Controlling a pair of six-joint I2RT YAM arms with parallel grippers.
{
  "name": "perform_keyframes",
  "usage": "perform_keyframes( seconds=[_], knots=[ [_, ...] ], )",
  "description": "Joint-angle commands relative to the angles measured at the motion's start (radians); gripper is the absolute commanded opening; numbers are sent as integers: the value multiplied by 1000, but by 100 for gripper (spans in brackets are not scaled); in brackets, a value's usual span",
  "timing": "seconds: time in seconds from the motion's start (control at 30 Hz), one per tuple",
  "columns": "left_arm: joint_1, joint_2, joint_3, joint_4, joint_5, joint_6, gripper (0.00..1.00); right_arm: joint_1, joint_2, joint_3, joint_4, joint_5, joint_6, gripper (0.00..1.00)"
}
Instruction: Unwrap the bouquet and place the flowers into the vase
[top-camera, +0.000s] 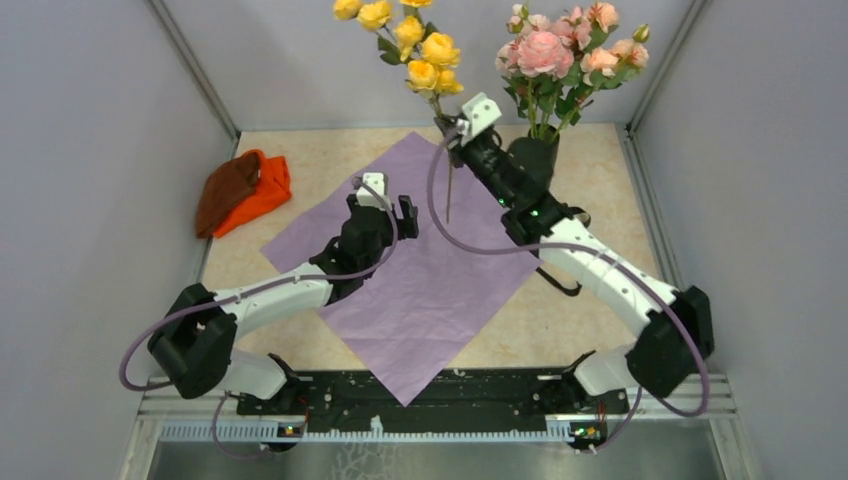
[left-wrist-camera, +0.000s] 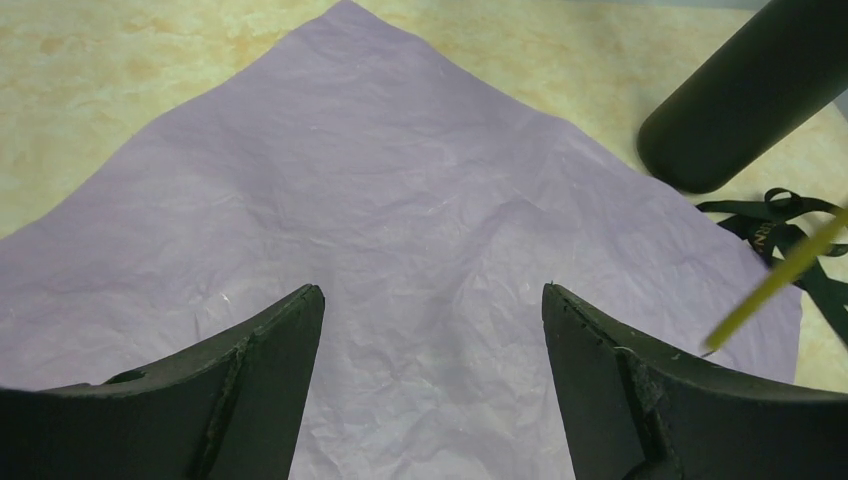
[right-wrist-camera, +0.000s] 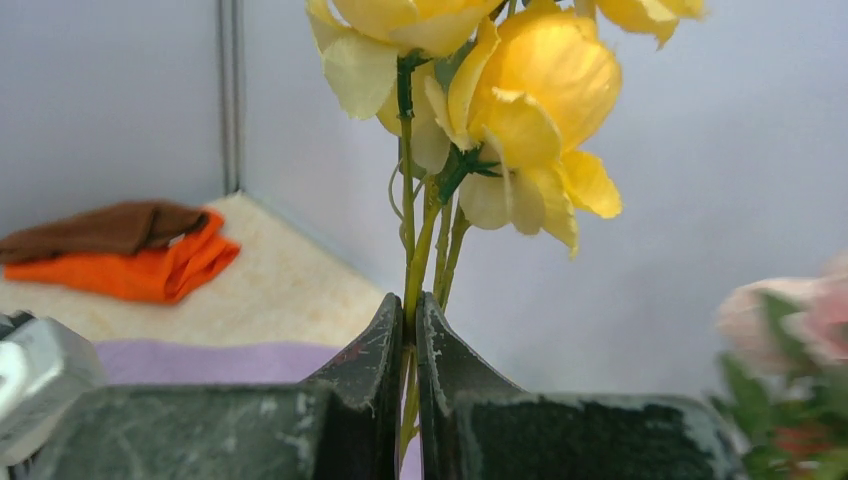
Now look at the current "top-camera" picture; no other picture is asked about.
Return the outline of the purple wrapping paper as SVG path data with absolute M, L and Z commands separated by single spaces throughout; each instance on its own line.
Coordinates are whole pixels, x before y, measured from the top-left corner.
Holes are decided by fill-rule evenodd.
M 306 338 L 304 370 L 368 369 L 402 404 L 410 403 L 535 273 L 530 253 L 478 255 L 450 243 L 507 247 L 501 207 L 467 170 L 452 181 L 427 173 L 435 145 L 410 133 L 368 165 L 386 174 L 392 195 L 418 208 L 420 233 L 348 298 L 319 310 L 330 340 Z

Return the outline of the black ribbon with gold lettering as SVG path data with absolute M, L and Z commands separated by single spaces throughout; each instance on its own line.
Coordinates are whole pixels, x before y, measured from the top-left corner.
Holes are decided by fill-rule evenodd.
M 579 220 L 585 228 L 588 228 L 591 225 L 592 217 L 585 209 L 578 206 L 568 206 L 566 210 L 572 217 Z M 561 282 L 547 272 L 543 267 L 538 267 L 535 272 L 550 286 L 567 297 L 577 297 L 582 290 L 582 285 L 576 280 Z

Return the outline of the pink flower stem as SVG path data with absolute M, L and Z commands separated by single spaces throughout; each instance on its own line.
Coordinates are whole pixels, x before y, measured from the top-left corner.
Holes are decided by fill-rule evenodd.
M 609 45 L 607 40 L 616 29 L 615 25 L 602 26 L 597 20 L 588 19 L 575 26 L 571 40 L 574 62 L 559 81 L 562 89 L 555 103 L 556 132 L 576 125 L 595 93 L 615 90 L 647 67 L 650 26 L 642 24 L 630 36 Z
M 547 143 L 578 122 L 592 93 L 581 66 L 592 40 L 592 22 L 578 7 L 551 20 L 541 14 L 527 17 L 526 52 L 528 98 L 533 111 L 533 136 Z
M 538 108 L 530 91 L 533 81 L 524 78 L 518 66 L 519 46 L 530 33 L 545 31 L 550 24 L 546 15 L 530 13 L 526 3 L 514 4 L 506 22 L 506 29 L 512 38 L 496 54 L 496 69 L 506 82 L 504 90 L 515 102 L 518 116 L 530 122 L 531 136 L 537 135 L 539 131 Z

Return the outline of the yellow rose bunch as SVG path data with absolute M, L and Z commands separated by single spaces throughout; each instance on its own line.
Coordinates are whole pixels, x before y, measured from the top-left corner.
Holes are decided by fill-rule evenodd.
M 430 1 L 402 1 L 396 7 L 392 1 L 336 0 L 332 13 L 336 20 L 356 21 L 376 35 L 380 59 L 405 68 L 407 89 L 429 105 L 437 125 L 445 128 L 453 116 L 442 101 L 464 90 L 456 73 L 461 50 L 450 35 L 423 19 L 421 10 L 431 5 Z

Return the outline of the pink and white flower bunch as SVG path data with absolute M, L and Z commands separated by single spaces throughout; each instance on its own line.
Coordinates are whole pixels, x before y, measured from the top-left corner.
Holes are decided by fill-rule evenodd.
M 574 56 L 563 39 L 549 31 L 533 31 L 517 39 L 509 54 L 511 86 L 521 118 L 530 122 L 530 137 L 550 141 L 551 117 L 561 118 L 557 104 Z

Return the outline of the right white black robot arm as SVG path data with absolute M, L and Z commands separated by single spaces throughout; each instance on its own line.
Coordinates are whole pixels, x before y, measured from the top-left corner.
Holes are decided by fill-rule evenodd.
M 443 135 L 438 154 L 467 167 L 502 207 L 511 245 L 476 247 L 450 234 L 436 213 L 439 232 L 453 245 L 478 255 L 530 253 L 548 262 L 606 304 L 636 340 L 631 346 L 590 352 L 567 371 L 563 398 L 576 412 L 590 411 L 604 393 L 632 386 L 660 402 L 691 374 L 702 399 L 710 394 L 706 359 L 714 347 L 709 298 L 696 286 L 675 287 L 634 267 L 588 229 L 590 215 L 550 191 L 556 143 L 520 137 L 503 146 L 495 128 L 474 130 L 461 116 L 435 120 Z

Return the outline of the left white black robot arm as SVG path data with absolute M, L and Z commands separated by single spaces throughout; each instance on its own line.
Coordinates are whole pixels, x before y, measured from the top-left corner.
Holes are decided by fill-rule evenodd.
M 264 283 L 220 290 L 185 288 L 163 325 L 144 335 L 147 350 L 184 399 L 213 390 L 260 399 L 277 414 L 300 399 L 296 374 L 275 354 L 243 352 L 247 334 L 304 311 L 336 304 L 359 290 L 398 242 L 419 234 L 418 209 L 407 195 L 385 204 L 355 194 L 349 218 L 324 249 Z

